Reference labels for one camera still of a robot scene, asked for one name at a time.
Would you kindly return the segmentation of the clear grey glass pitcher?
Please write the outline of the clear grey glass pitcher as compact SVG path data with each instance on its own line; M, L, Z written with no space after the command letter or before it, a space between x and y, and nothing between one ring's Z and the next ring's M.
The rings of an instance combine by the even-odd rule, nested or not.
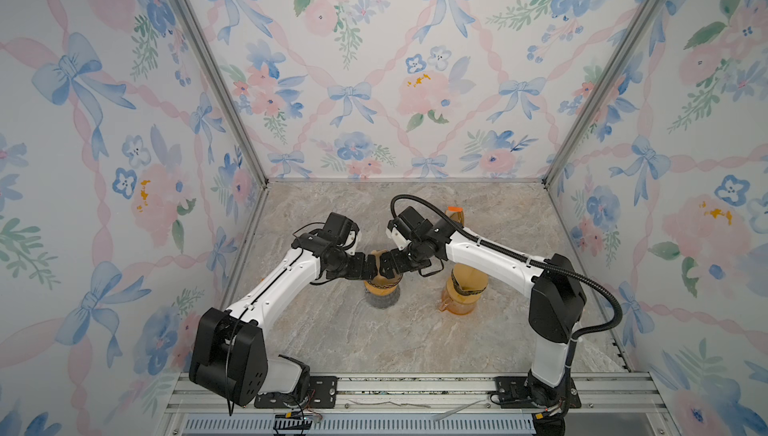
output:
M365 301L375 309L386 309L394 306L400 299L400 292L394 291L381 296L370 292L365 293Z

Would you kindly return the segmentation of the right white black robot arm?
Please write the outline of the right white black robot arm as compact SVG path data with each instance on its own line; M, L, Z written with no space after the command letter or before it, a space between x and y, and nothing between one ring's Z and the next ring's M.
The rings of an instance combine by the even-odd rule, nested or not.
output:
M387 277L394 273L423 274L438 260L478 270L526 297L528 324L536 335L533 364L525 384L528 398L539 407L565 404L573 361L570 343L586 304L586 295L567 258L516 252L447 216L432 223L412 207L394 217L386 233L397 246L380 256L379 268Z

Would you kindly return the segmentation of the clear grey glass dripper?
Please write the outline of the clear grey glass dripper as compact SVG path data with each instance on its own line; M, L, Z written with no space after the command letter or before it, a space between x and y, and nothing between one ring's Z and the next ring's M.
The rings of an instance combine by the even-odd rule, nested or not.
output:
M378 275L370 281L365 281L364 286L370 294L384 297L392 294L398 288L401 280L401 275L396 275L393 278L386 278Z

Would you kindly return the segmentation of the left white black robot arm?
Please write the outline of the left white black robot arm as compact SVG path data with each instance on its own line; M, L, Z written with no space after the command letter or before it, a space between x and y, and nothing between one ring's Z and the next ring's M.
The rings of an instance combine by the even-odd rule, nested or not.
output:
M260 399L266 404L304 405L309 366L287 356L270 358L266 337L305 287L376 275L375 257L356 250L359 236L356 223L332 213L321 227L296 235L277 267L243 298L224 310L204 313L189 365L190 381L223 397L229 407Z

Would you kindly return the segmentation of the orange coffee filter packet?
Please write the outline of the orange coffee filter packet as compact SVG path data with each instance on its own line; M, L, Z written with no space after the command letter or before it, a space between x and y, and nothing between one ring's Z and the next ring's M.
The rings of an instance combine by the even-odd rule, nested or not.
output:
M465 213L464 210L460 207L448 207L446 210L446 215L454 222L458 223L461 226L465 225Z

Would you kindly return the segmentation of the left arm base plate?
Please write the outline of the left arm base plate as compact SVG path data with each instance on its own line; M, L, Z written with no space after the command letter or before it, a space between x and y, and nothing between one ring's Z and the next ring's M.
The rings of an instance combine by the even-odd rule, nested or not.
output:
M333 409L339 378L336 376L301 376L290 393L260 393L254 400L257 409Z

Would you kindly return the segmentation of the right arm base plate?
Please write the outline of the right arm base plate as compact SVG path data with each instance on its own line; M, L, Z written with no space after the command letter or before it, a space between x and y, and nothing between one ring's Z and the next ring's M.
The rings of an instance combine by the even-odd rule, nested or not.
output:
M525 376L497 376L493 379L495 401L504 409L534 409L554 411L582 407L579 393L569 378L557 387L550 387L532 374Z

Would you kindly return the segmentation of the orange glass carafe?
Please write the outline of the orange glass carafe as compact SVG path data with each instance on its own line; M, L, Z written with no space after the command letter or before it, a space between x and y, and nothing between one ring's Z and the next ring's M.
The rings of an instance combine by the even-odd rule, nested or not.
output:
M444 291L441 296L440 303L438 304L438 310L440 312L450 312L457 316L465 316L472 313L477 307L477 302L464 303L457 301L451 297L451 295Z

